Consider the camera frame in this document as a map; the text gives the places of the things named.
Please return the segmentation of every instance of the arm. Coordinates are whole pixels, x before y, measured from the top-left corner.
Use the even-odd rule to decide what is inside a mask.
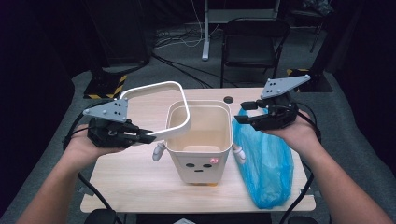
[[[87,131],[76,133],[17,223],[66,223],[78,173],[100,156],[122,148],[98,148]]]
[[[305,120],[297,118],[285,129],[266,133],[283,138],[306,159],[335,223],[393,223],[327,153]]]

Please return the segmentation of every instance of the gray carpet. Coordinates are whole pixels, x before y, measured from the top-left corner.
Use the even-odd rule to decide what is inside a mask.
[[[289,68],[309,68],[315,60],[324,36],[325,33],[322,33],[314,53],[309,53],[314,38],[312,30],[292,30],[281,57],[278,77],[285,77],[286,70]],[[211,73],[212,75],[209,75],[190,68],[180,67],[208,83],[211,87],[218,88],[220,40],[214,39],[211,41],[209,61],[207,62],[201,60],[202,45],[203,42],[196,47],[177,44],[155,49],[154,52],[167,60],[184,63]],[[110,70],[116,71],[124,68],[113,67]],[[244,82],[236,84],[240,87],[262,87],[262,82],[271,76],[271,72],[268,71],[266,76],[263,77],[262,73],[257,70],[227,69],[226,78]],[[241,73],[244,79],[237,76]],[[393,221],[396,221],[395,178],[389,168],[375,155],[367,140],[356,127],[347,99],[332,74],[325,74],[325,77],[330,82],[333,92],[293,93],[292,95],[295,99],[309,105],[315,111],[318,117],[318,126],[322,130],[323,146],[329,150],[329,153],[352,178],[386,210]],[[14,223],[16,221],[24,207],[34,197],[51,168],[61,157],[62,140],[70,125],[78,113],[94,101],[82,99],[83,92],[90,80],[91,74],[89,72],[82,73],[73,78],[76,86],[73,103],[70,105],[57,132],[53,135],[41,160],[26,180],[12,205],[0,219],[0,223]],[[191,77],[152,58],[147,66],[128,75],[123,89],[127,90],[133,87],[167,80],[179,82],[184,89],[202,88],[201,84]],[[232,86],[230,83],[225,85],[225,87]],[[92,168],[93,166],[86,169],[84,175],[90,176]],[[318,191],[318,186],[315,182],[312,185],[312,189],[313,191]],[[87,217],[87,214],[83,214],[79,210],[81,200],[82,194],[76,192],[70,207],[68,223],[83,223]],[[329,223],[329,214],[325,202],[319,197],[316,198],[316,201],[317,208],[314,211],[293,212],[292,215],[309,216],[313,217],[318,223]],[[273,223],[278,223],[282,215],[283,213],[273,213]],[[134,215],[128,215],[126,223],[134,223]]]

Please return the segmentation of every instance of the blue plastic bag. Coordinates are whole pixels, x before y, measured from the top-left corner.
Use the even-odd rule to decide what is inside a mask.
[[[239,115],[246,115],[244,109]],[[248,124],[233,120],[233,141],[245,152],[246,162],[239,164],[253,202],[260,209],[283,204],[290,196],[293,158],[283,139],[257,132]]]

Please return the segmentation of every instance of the chair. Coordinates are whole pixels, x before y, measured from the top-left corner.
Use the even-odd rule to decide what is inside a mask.
[[[312,53],[314,51],[315,45],[317,44],[323,23],[330,14],[324,16],[317,10],[314,10],[312,7],[303,8],[303,2],[301,0],[291,1],[289,6],[289,14],[296,21],[300,20],[302,23],[305,23],[305,25],[316,26],[314,43],[312,44],[311,50],[309,50],[309,52]]]
[[[282,53],[290,26],[281,19],[240,18],[229,21],[222,40],[220,87],[224,82],[224,66],[274,68]]]

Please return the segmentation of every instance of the hand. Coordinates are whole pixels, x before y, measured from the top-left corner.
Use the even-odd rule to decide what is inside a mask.
[[[309,118],[307,113],[302,110],[300,112]],[[283,138],[291,148],[303,156],[307,155],[312,148],[317,148],[320,145],[314,127],[300,116],[297,116],[297,119],[284,129],[262,132]]]
[[[87,128],[88,125],[79,125],[77,130]],[[87,137],[87,130],[75,133],[70,140],[61,160],[66,161],[68,167],[76,172],[97,161],[103,155],[121,152],[125,148],[99,148]]]

